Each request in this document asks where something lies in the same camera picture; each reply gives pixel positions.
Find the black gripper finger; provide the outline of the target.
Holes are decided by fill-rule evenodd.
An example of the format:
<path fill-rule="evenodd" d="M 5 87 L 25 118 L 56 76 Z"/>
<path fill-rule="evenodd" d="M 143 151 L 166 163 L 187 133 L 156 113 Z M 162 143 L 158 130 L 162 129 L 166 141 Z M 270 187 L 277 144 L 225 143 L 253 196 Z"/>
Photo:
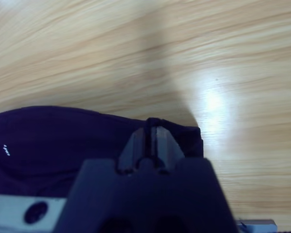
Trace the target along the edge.
<path fill-rule="evenodd" d="M 145 151 L 145 131 L 143 128 L 139 128 L 130 136 L 118 158 L 118 173 L 129 175 L 137 171 L 140 161 L 145 157 Z"/>
<path fill-rule="evenodd" d="M 172 134 L 164 127 L 156 128 L 157 158 L 160 161 L 159 170 L 161 173 L 170 173 L 177 163 L 184 158 L 179 144 Z"/>

